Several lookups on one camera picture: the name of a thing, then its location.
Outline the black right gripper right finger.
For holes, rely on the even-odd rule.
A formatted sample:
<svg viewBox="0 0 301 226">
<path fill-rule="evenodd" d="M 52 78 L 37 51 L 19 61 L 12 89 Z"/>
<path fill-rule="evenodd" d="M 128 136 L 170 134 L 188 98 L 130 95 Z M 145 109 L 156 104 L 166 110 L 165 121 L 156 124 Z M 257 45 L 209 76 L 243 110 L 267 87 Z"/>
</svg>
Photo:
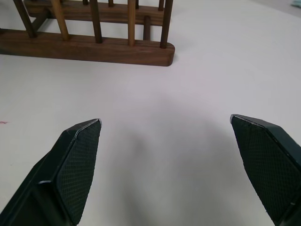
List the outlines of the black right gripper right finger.
<svg viewBox="0 0 301 226">
<path fill-rule="evenodd" d="M 276 226 L 301 224 L 301 147 L 280 126 L 230 118 L 246 174 Z"/>
</svg>

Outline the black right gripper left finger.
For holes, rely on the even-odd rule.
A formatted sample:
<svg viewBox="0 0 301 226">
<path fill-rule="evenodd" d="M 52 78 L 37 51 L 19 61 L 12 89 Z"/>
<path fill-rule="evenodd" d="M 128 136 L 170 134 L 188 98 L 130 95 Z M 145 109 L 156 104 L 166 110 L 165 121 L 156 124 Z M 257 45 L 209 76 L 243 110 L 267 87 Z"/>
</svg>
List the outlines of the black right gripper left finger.
<svg viewBox="0 0 301 226">
<path fill-rule="evenodd" d="M 2 226 L 76 226 L 93 181 L 102 122 L 64 130 L 0 214 Z"/>
</svg>

